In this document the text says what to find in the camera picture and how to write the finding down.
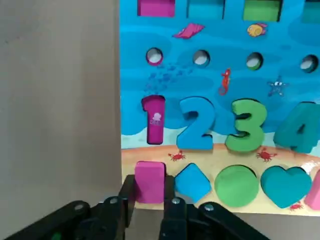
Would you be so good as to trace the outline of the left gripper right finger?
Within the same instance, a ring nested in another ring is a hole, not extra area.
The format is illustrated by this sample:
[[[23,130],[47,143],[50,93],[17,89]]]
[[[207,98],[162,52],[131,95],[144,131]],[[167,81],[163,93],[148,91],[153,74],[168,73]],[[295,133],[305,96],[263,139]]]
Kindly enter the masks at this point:
[[[161,240],[269,240],[241,218],[216,202],[199,207],[175,194],[175,178],[165,177]]]

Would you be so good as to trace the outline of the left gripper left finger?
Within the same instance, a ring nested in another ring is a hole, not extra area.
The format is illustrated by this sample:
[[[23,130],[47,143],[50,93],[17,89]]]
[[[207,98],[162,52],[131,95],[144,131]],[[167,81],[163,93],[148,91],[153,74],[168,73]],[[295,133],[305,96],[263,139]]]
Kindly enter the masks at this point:
[[[135,176],[127,175],[116,196],[95,206],[72,201],[27,227],[8,240],[123,240],[135,206]]]

